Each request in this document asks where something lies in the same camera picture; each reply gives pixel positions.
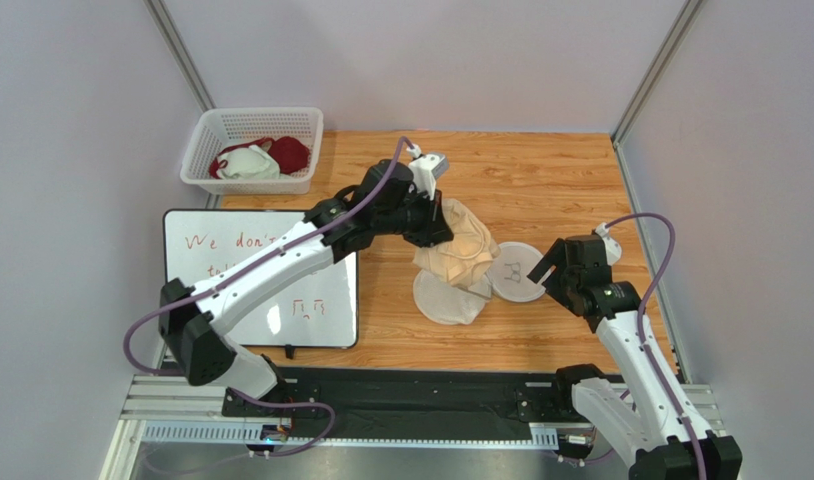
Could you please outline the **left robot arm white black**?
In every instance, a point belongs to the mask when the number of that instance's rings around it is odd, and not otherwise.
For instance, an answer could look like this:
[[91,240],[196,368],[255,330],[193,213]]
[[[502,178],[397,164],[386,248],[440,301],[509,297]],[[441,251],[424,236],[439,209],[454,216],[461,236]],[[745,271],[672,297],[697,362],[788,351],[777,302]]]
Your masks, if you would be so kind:
[[402,164],[382,160],[361,183],[318,202],[274,243],[221,276],[188,286],[173,279],[160,290],[158,332],[193,387],[237,392],[253,405],[284,383],[273,362],[229,339],[247,314],[297,281],[397,235],[416,247],[454,238],[437,180],[447,171],[441,154]]

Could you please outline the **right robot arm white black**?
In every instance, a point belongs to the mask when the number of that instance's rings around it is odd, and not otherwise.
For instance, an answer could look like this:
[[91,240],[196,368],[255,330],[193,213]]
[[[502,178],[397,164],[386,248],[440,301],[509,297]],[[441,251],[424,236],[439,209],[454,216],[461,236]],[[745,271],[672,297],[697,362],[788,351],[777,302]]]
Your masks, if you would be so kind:
[[626,403],[591,366],[559,376],[573,409],[620,456],[631,479],[737,479],[743,454],[696,408],[662,354],[635,287],[616,281],[619,245],[608,235],[557,239],[529,272],[559,305],[584,319],[620,369]]

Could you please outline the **round white bag lid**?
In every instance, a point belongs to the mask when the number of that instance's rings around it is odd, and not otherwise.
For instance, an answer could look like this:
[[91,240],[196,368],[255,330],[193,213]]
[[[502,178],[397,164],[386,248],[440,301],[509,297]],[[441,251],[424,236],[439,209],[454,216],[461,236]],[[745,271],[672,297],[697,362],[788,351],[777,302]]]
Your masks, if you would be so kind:
[[486,275],[493,293],[503,300],[529,303],[540,299],[545,290],[528,278],[528,274],[542,259],[543,254],[523,242],[503,242]]

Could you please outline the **beige bra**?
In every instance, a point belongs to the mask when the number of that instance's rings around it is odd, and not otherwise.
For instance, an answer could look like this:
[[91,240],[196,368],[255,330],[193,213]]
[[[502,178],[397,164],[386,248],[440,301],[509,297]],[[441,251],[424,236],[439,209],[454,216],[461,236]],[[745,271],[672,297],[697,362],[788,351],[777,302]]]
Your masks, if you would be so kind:
[[486,225],[462,202],[444,199],[442,213],[453,239],[417,248],[413,264],[449,286],[468,289],[490,269],[501,248]]

